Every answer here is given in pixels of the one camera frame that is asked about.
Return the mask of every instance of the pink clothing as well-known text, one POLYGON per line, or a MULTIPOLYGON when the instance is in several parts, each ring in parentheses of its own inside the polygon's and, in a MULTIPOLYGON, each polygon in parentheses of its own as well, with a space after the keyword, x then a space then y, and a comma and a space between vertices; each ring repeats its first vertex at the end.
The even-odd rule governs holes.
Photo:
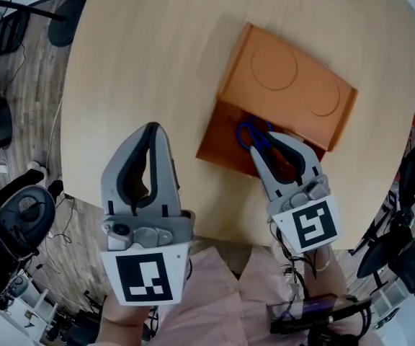
MULTIPOLYGON (((280 264, 266 249, 252 249, 239 280, 215 247, 193 255, 192 266, 182 302, 160 306, 159 330, 150 346, 307 344, 306 332, 269 333, 265 304, 287 301, 288 286, 280 264)), ((358 314, 331 328, 340 334, 358 335, 361 325, 358 314)), ((360 341, 361 346, 381 344, 371 331, 360 341)))

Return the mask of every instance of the blue scissors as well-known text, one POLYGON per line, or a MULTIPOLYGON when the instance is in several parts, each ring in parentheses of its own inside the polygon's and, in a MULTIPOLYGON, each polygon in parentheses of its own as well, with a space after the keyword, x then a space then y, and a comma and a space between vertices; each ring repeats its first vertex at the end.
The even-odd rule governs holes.
POLYGON ((254 121, 256 119, 265 122, 267 124, 268 130, 273 130, 272 124, 270 122, 263 121, 260 118, 253 115, 249 118, 247 122, 240 124, 236 129, 236 138, 238 139, 239 144, 242 148, 246 150, 249 150, 251 146, 254 146, 258 149, 271 148, 272 144, 265 138, 264 133, 258 130, 254 125, 254 121), (251 136, 252 143, 249 146, 241 138, 241 131, 243 130, 243 128, 247 129, 249 135, 251 136))

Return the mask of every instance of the wooden floor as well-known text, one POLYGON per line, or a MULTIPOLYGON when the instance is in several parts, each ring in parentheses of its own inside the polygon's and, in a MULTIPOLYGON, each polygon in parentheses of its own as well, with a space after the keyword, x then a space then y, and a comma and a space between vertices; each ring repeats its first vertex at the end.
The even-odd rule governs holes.
MULTIPOLYGON (((53 12, 64 1, 52 0, 40 4, 39 7, 53 12)), ((25 173, 27 164, 33 160, 42 165, 48 163, 50 181, 62 175, 61 113, 54 127, 53 121, 62 98, 71 46, 54 48, 49 43, 47 38, 49 21, 35 15, 30 17, 23 40, 27 59, 5 94, 12 111, 14 137, 11 146, 5 151, 9 176, 0 174, 0 189, 25 173), (47 160, 52 129, 52 146, 47 160)), ((16 53, 0 57, 0 92, 5 89, 22 61, 22 47, 16 53)), ((3 156, 3 152, 0 151, 0 160, 3 156)), ((50 298, 59 302, 61 308, 77 312, 80 307, 88 308, 82 295, 85 290, 89 290, 96 299, 101 299, 110 290, 110 284, 99 256, 101 242, 98 238, 103 238, 99 230, 102 209, 78 200, 74 202, 64 200, 57 208, 57 216, 52 228, 54 234, 64 230, 71 209, 73 215, 66 234, 71 237, 72 243, 66 244, 61 236, 46 239, 40 247, 40 256, 33 260, 28 271, 34 273, 36 284, 41 288, 49 288, 50 298), (42 263, 46 265, 36 270, 36 266, 42 263), (61 273, 58 274, 54 270, 60 270, 61 273)), ((336 253, 347 277, 349 292, 358 297, 367 296, 375 288, 372 278, 362 280, 356 278, 357 268, 366 249, 364 248, 354 257, 346 251, 336 253)), ((394 277, 388 269, 381 274, 382 279, 392 280, 394 277)))

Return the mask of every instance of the round table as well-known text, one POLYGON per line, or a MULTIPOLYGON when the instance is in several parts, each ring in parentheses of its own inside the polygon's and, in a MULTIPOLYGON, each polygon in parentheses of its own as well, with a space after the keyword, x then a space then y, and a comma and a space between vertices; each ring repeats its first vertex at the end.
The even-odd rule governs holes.
POLYGON ((65 191, 100 206, 116 148, 156 121, 169 136, 182 208, 197 215, 195 233, 271 244, 261 182, 195 158, 247 22, 359 91, 321 163, 340 210, 343 237, 333 247, 352 248, 395 177, 415 110, 415 14, 406 0, 88 0, 63 95, 65 191))

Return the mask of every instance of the wooden table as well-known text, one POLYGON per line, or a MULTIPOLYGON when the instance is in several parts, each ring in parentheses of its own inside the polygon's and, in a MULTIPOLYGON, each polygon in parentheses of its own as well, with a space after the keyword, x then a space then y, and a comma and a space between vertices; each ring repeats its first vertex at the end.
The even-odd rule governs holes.
POLYGON ((63 95, 66 193, 101 205, 116 148, 150 121, 169 135, 195 233, 271 244, 258 179, 195 158, 246 22, 282 37, 359 90, 324 172, 352 248, 393 181, 415 110, 415 14, 406 0, 88 0, 63 95))

